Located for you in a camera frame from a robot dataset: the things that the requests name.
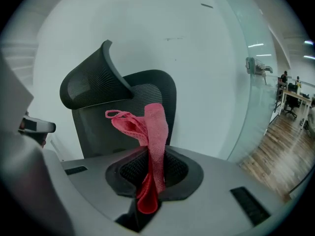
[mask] black slot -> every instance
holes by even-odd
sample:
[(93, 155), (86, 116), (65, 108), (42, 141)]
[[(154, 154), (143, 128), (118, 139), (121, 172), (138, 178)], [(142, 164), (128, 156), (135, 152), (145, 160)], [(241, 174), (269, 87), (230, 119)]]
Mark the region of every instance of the black slot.
[(29, 119), (23, 119), (24, 121), (24, 129), (28, 129), (28, 130), (32, 130), (32, 131), (36, 131), (37, 130), (37, 122), (36, 121), (32, 121)]
[(230, 192), (254, 226), (270, 217), (270, 214), (245, 187), (235, 188)]
[(137, 209), (137, 199), (133, 199), (131, 202), (128, 213), (121, 215), (115, 220), (116, 223), (139, 233), (155, 216), (161, 207), (161, 201), (158, 201), (157, 210), (152, 214), (143, 214)]
[(64, 171), (67, 175), (72, 175), (72, 174), (76, 174), (76, 173), (83, 172), (86, 170), (88, 170), (86, 167), (79, 166), (79, 167), (75, 167), (75, 168), (71, 168), (71, 169), (66, 169)]

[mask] gray panel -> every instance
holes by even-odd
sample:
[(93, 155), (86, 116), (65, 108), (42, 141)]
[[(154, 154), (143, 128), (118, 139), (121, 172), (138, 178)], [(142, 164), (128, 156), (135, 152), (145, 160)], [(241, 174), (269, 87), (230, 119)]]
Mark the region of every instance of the gray panel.
[[(173, 150), (195, 160), (204, 171), (200, 187), (186, 200), (163, 202), (161, 209), (141, 234), (160, 235), (234, 235), (252, 228), (250, 220), (240, 208), (230, 189), (244, 186), (273, 214), (283, 204), (280, 198), (268, 188), (247, 175), (233, 163), (208, 157), (186, 149)], [(125, 213), (130, 199), (117, 196), (106, 183), (107, 167), (131, 151), (109, 156), (63, 162), (68, 169), (80, 165), (89, 170), (70, 175), (69, 179), (77, 190), (100, 212), (111, 219)]]
[(1, 183), (23, 211), (55, 234), (74, 235), (70, 216), (52, 185), (37, 142), (0, 132), (0, 151)]
[(113, 223), (110, 219), (96, 210), (77, 191), (76, 187), (65, 174), (60, 161), (53, 151), (44, 150), (43, 155), (53, 186), (70, 216), (76, 236), (136, 235), (134, 232), (126, 230), (124, 227)]
[(246, 187), (270, 214), (282, 207), (277, 195), (235, 164), (186, 149), (170, 148), (199, 163), (204, 180), (186, 200), (163, 202), (143, 234), (191, 236), (211, 232), (211, 235), (227, 236), (244, 232), (252, 225), (229, 192), (240, 186)]
[(69, 175), (69, 179), (86, 200), (108, 218), (115, 220), (127, 213), (132, 199), (116, 195), (105, 179), (106, 169), (114, 162), (134, 153), (134, 150), (62, 162), (66, 169), (85, 166), (87, 171)]

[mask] ceiling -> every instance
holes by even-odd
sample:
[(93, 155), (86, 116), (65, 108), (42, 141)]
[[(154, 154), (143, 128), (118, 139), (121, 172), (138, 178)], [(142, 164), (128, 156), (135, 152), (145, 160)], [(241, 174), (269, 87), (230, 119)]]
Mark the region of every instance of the ceiling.
[(25, 0), (10, 18), (1, 38), (4, 59), (24, 86), (33, 81), (33, 64), (38, 48), (37, 34), (60, 0)]
[(290, 67), (303, 62), (303, 55), (315, 56), (302, 23), (285, 0), (254, 0), (266, 19), (270, 31), (278, 40)]

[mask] white wall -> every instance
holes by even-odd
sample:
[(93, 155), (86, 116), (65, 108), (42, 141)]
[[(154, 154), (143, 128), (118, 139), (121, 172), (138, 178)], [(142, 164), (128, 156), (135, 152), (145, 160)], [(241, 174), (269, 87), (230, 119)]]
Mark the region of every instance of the white wall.
[(287, 65), (287, 62), (285, 62), (284, 60), (279, 60), (278, 61), (278, 77), (281, 77), (281, 75), (284, 74), (284, 71), (287, 71), (288, 76), (292, 76), (291, 69)]
[[(62, 0), (40, 30), (33, 82), (38, 117), (55, 122), (56, 135), (73, 158), (82, 157), (59, 88), (68, 72), (110, 39), (110, 54), (122, 76), (160, 69), (173, 77), (177, 109), (171, 145), (220, 157), (244, 73), (238, 72), (244, 68), (240, 60), (246, 58), (238, 21), (222, 17), (222, 3), (226, 1)], [(230, 32), (233, 26), (237, 29)], [(234, 39), (240, 41), (243, 57), (235, 52)]]
[(315, 97), (315, 86), (310, 86), (302, 82), (301, 93), (309, 95), (310, 99), (312, 99), (313, 97)]
[(315, 60), (302, 59), (292, 63), (292, 77), (299, 76), (301, 81), (315, 85)]

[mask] glass wall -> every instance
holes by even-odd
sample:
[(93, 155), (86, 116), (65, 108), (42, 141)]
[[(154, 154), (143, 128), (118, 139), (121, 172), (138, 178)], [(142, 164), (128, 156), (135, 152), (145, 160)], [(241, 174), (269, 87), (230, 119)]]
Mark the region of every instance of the glass wall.
[(250, 58), (262, 68), (269, 66), (272, 73), (248, 68), (250, 76), (249, 102), (245, 121), (237, 142), (228, 158), (238, 163), (253, 152), (268, 127), (277, 92), (277, 57), (268, 24), (253, 0), (227, 0), (243, 31)]

